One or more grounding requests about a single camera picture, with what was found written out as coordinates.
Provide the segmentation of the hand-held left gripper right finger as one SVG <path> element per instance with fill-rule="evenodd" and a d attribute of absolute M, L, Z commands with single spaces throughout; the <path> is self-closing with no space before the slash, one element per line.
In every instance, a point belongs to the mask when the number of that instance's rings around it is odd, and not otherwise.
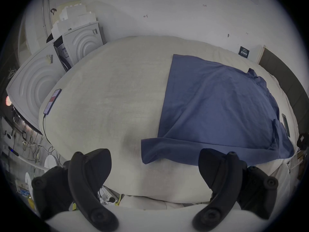
<path fill-rule="evenodd" d="M 241 210 L 269 219 L 276 203 L 278 180 L 256 166 L 248 167 L 235 152 L 227 154 L 202 149 L 199 172 L 212 191 L 209 205 L 199 211 L 192 224 L 197 231 L 216 228 L 235 203 Z"/>

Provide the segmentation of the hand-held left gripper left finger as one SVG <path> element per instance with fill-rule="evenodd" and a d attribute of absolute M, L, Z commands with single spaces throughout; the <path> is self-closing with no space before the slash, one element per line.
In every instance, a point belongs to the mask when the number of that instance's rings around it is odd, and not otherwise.
<path fill-rule="evenodd" d="M 75 202 L 78 210 L 99 231 L 115 231 L 117 217 L 101 205 L 99 189 L 108 178 L 112 168 L 108 149 L 96 149 L 87 154 L 74 153 L 66 168 L 53 167 L 42 176 L 32 180 L 33 198 L 43 220 L 61 212 L 69 211 Z"/>

